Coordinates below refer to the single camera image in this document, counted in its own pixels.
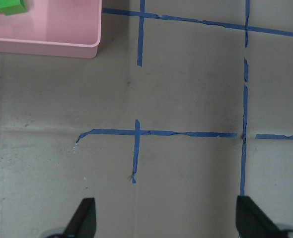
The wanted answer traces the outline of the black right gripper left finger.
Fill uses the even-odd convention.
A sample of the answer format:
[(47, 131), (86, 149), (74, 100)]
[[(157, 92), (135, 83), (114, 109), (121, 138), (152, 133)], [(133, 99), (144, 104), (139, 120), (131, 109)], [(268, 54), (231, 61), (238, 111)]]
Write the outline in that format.
[(63, 234), (68, 238), (93, 238), (96, 233), (95, 198), (84, 198)]

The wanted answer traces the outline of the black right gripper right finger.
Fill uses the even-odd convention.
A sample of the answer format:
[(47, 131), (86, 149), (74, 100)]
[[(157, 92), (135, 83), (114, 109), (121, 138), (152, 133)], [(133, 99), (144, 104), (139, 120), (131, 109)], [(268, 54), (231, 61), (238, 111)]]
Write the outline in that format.
[(279, 228), (249, 196), (236, 200), (236, 229), (241, 238), (282, 238)]

